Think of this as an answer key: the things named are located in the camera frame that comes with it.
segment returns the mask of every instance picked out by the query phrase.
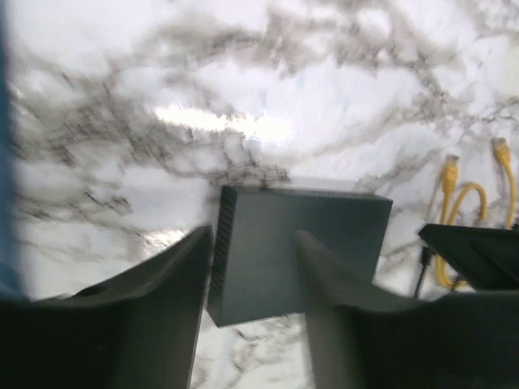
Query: yellow cable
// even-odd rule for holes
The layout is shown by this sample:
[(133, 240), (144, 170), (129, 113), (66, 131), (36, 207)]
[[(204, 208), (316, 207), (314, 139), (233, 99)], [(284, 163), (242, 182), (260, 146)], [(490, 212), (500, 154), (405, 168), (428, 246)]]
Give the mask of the yellow cable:
[[(493, 143), (494, 146), (494, 154), (495, 158), (503, 165), (504, 170), (508, 176), (508, 182), (510, 184), (510, 207), (508, 210), (508, 217), (506, 220), (505, 227), (509, 229), (512, 227), (514, 218), (515, 218), (515, 210), (516, 210), (516, 199), (517, 199), (517, 188), (515, 183), (515, 178), (513, 176), (512, 166), (511, 166), (511, 155), (510, 149), (506, 144), (506, 141), (503, 138), (498, 138)], [(461, 204), (463, 200), (468, 195), (471, 190), (476, 190), (479, 194), (479, 201), (481, 204), (479, 219), (484, 221), (487, 218), (487, 210), (488, 210), (488, 202), (487, 202), (487, 194), (485, 189), (475, 183), (470, 182), (465, 185), (460, 195), (457, 197), (456, 201), (453, 204), (453, 209), (451, 210), (450, 215), (448, 214), (448, 207), (450, 205), (454, 190), (456, 188), (458, 179), (458, 167), (457, 167), (457, 158), (450, 157), (447, 160), (447, 163), (444, 167), (444, 174), (442, 177), (442, 190), (444, 192), (444, 201), (442, 203), (440, 223), (452, 225), (456, 221), (456, 215), (460, 211)], [(454, 285), (454, 281), (448, 277), (447, 273), (447, 263), (443, 258), (439, 255), (436, 255), (436, 277), (438, 278), (438, 282), (444, 286), (445, 288), (451, 288), (452, 286), (465, 286), (466, 283), (462, 282), (458, 285)]]
[(508, 177), (508, 184), (510, 185), (510, 208), (508, 209), (508, 217), (505, 224), (505, 227), (509, 229), (512, 227), (513, 220), (515, 219), (517, 201), (516, 180), (512, 172), (512, 155), (510, 153), (510, 147), (508, 147), (504, 138), (494, 139), (493, 146), (495, 158), (503, 165)]

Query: dark gray box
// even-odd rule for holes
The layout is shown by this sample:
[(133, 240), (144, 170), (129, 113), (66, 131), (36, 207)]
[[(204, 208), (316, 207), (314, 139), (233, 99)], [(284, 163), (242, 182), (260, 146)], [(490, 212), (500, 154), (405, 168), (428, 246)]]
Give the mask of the dark gray box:
[(302, 312), (298, 230), (372, 279), (391, 206), (372, 194), (224, 186), (208, 295), (215, 324)]

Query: dark gray plastic part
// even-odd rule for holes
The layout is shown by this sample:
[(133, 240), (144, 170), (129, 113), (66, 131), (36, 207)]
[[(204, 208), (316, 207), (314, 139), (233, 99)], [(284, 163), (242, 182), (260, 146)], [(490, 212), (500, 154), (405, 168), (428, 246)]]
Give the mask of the dark gray plastic part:
[(379, 289), (296, 237), (315, 389), (519, 387), (519, 294), (418, 301)]
[(477, 290), (519, 290), (519, 231), (426, 224), (418, 235)]
[(78, 294), (0, 301), (0, 387), (187, 389), (212, 230)]
[(301, 313), (294, 233), (312, 232), (367, 279), (392, 201), (370, 194), (224, 187), (208, 312), (217, 326)]

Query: black cable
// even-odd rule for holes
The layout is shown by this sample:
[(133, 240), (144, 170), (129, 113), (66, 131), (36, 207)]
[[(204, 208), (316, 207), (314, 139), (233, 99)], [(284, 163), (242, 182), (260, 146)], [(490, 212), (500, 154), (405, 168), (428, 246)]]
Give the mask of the black cable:
[(418, 277), (418, 282), (416, 283), (416, 287), (414, 288), (414, 298), (420, 297), (420, 289), (422, 288), (423, 280), (425, 279), (425, 274), (427, 273), (427, 269), (431, 265), (432, 256), (435, 254), (434, 250), (429, 246), (422, 246), (422, 253), (420, 254), (420, 276)]

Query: blue object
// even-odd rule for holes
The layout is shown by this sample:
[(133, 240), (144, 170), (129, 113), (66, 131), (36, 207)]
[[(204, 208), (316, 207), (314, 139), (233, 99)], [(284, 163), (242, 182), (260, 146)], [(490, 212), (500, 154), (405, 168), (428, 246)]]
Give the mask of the blue object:
[(11, 161), (11, 109), (7, 90), (6, 72), (6, 13), (5, 2), (1, 4), (0, 25), (0, 295), (22, 297), (22, 284), (18, 272), (15, 248), (14, 182)]

